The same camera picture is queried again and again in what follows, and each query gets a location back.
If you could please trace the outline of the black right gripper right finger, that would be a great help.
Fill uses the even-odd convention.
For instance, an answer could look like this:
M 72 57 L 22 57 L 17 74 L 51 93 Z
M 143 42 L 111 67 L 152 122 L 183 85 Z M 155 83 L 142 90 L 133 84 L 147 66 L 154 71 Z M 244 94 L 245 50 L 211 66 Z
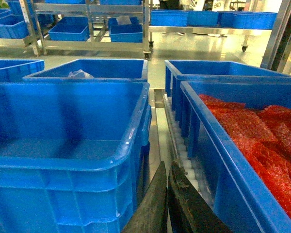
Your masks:
M 185 176 L 176 161 L 168 175 L 168 208 L 174 233 L 230 233 Z

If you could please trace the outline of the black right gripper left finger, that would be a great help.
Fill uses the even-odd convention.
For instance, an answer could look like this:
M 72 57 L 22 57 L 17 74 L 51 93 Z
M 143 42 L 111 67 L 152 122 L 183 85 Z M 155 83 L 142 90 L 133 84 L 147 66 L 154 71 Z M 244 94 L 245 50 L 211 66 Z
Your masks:
M 161 161 L 148 190 L 123 233 L 167 232 L 168 189 L 164 161 Z

